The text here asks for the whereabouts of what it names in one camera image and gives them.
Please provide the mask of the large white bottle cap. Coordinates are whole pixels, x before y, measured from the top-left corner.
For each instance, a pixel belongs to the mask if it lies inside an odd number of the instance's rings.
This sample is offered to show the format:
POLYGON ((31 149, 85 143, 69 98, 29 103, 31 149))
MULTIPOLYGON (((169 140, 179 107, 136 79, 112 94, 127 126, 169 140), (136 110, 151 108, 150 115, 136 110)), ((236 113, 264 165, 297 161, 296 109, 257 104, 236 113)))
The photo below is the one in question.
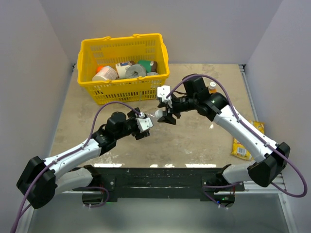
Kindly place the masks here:
POLYGON ((162 109, 158 109, 155 111, 155 118, 156 119, 160 119, 163 117, 163 110, 162 109))

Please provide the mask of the clear plastic bottle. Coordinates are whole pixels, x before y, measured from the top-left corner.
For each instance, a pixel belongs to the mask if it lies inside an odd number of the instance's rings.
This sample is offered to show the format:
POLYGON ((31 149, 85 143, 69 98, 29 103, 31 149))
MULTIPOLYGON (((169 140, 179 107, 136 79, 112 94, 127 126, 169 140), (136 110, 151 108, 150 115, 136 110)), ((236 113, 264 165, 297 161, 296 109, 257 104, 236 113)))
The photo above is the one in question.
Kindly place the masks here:
POLYGON ((145 114, 148 118, 150 118, 152 121, 157 121, 155 112, 144 112, 144 114, 145 114))

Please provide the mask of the orange drink bottle blue label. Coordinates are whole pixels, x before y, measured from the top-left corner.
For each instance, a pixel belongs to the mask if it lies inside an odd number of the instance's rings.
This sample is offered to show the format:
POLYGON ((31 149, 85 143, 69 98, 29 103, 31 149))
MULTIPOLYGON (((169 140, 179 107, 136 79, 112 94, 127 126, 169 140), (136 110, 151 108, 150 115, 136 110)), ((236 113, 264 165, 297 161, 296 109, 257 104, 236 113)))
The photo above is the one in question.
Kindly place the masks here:
POLYGON ((216 90, 216 83, 215 82, 210 82, 208 85, 208 91, 210 94, 214 94, 217 92, 216 90))

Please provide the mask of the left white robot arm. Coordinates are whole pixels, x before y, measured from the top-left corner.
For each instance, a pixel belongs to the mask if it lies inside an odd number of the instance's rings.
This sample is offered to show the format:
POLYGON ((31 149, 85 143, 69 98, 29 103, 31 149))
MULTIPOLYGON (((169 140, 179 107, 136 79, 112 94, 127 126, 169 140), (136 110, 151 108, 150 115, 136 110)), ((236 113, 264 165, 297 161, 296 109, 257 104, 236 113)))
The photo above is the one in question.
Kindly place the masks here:
POLYGON ((39 209, 52 200, 59 187, 57 181, 78 165, 112 150, 119 139, 133 136, 140 140, 150 135, 152 120, 138 108, 128 114, 114 112, 97 131, 76 147, 53 157, 30 159, 24 168, 17 188, 30 205, 39 209))

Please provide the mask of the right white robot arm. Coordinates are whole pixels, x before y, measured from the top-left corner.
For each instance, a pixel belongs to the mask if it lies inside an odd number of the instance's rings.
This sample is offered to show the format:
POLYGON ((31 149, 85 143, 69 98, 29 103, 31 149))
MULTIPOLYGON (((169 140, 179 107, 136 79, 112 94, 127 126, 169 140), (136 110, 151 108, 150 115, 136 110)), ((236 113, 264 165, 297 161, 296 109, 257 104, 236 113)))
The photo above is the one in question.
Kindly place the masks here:
POLYGON ((182 112, 195 110, 219 125, 240 142, 250 152, 253 162, 244 165, 227 165, 216 175, 211 185, 227 191, 234 183, 253 181, 267 187, 286 167, 290 146, 277 143, 261 133, 238 111, 231 107, 229 100, 221 93, 210 93, 201 77, 192 77, 184 82, 186 94, 176 97, 167 85, 157 88, 159 108, 156 117, 159 122, 176 124, 182 112))

